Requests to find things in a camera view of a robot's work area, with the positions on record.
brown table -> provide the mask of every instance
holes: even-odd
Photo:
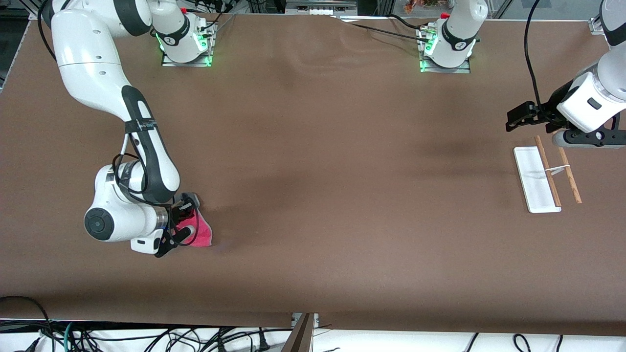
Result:
[[[560,174],[563,212],[528,213],[512,149],[545,134],[505,132],[533,99],[523,27],[486,22],[470,75],[420,73],[410,40],[323,16],[237,16],[212,68],[162,68],[153,38],[119,40],[215,231],[156,259],[85,232],[123,124],[67,94],[31,25],[0,95],[0,294],[64,319],[285,326],[315,311],[334,328],[626,333],[626,152],[568,150],[584,203]],[[530,50],[547,99],[607,45],[586,23],[540,22]]]

white tray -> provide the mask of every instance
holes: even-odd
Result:
[[[537,147],[516,147],[513,149],[517,170],[520,172],[521,186],[524,189],[526,205],[531,213],[557,213],[561,207],[554,205],[554,198],[548,185]]]

pink cloth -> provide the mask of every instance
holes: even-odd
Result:
[[[195,210],[194,211],[195,215],[193,217],[191,217],[190,219],[187,220],[183,220],[180,224],[178,224],[178,226],[176,226],[176,228],[178,230],[181,230],[182,228],[184,228],[185,226],[191,225],[194,228],[196,227],[196,217],[198,217],[198,229],[196,229],[196,231],[198,232],[195,240],[193,240],[193,243],[190,244],[190,246],[192,247],[208,247],[211,246],[211,241],[213,240],[213,230],[211,229],[211,227],[209,226],[208,222],[204,219],[204,217],[202,216],[202,214]],[[183,243],[189,243],[189,241],[191,241],[193,239],[193,235],[187,237]]]

white floor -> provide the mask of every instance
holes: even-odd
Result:
[[[241,328],[235,331],[257,331],[257,328]],[[94,337],[126,338],[133,336],[154,336],[164,330],[117,330],[96,331]],[[202,340],[211,337],[217,329],[196,330]],[[472,337],[471,333],[419,333],[401,331],[360,331],[360,330],[328,330],[317,329],[314,333],[313,352],[326,352],[336,348],[337,352],[464,352]],[[266,333],[268,344],[275,346],[271,352],[280,351],[282,343],[287,341],[289,332]],[[557,345],[556,335],[525,335],[532,352],[554,352]],[[36,338],[38,333],[11,333],[0,334],[0,352],[24,351]],[[517,352],[513,345],[512,334],[481,333],[471,352]],[[100,341],[100,349],[104,352],[142,352],[153,339],[133,341]],[[153,349],[153,352],[165,351],[168,338],[163,338]],[[187,341],[198,349],[196,343]],[[253,343],[259,345],[259,338],[253,335]],[[250,339],[243,337],[225,345],[228,352],[250,351]],[[56,345],[56,350],[63,351],[63,346]],[[51,351],[49,339],[43,338],[36,349],[37,352]],[[561,345],[561,352],[626,352],[626,337],[603,336],[569,336],[566,335]],[[192,347],[177,343],[172,352],[193,352]]]

white robotic arm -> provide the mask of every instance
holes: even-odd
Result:
[[[508,132],[523,125],[546,123],[556,132],[560,147],[626,145],[626,131],[619,129],[620,112],[626,109],[626,1],[603,0],[600,20],[609,52],[537,105],[526,101],[508,112]],[[605,127],[612,120],[611,127]]]
[[[439,66],[460,66],[471,55],[487,13],[485,0],[457,0],[450,17],[435,22],[436,38],[424,54]]]
[[[113,37],[138,36],[154,24],[162,38],[175,38],[163,46],[169,57],[191,61],[203,51],[196,16],[184,15],[174,0],[55,0],[48,13],[53,14],[54,51],[68,92],[124,121],[125,138],[138,155],[138,160],[100,169],[85,228],[100,241],[131,241],[133,250],[155,254],[163,231],[172,225],[172,212],[163,205],[176,194],[180,177],[147,101],[124,75]]]

